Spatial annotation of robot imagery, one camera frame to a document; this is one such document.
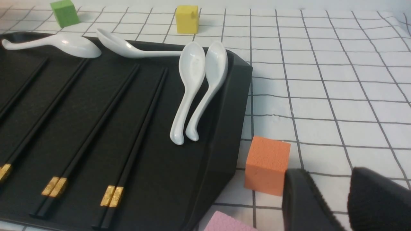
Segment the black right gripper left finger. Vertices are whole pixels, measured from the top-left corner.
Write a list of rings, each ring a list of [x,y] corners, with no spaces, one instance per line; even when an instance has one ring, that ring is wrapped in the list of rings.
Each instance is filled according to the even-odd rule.
[[[286,170],[282,215],[285,231],[345,231],[304,169]]]

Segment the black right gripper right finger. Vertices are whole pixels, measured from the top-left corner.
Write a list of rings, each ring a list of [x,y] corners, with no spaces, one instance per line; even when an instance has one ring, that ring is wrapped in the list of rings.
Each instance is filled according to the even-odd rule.
[[[365,167],[352,171],[347,208],[354,231],[411,229],[410,190]]]

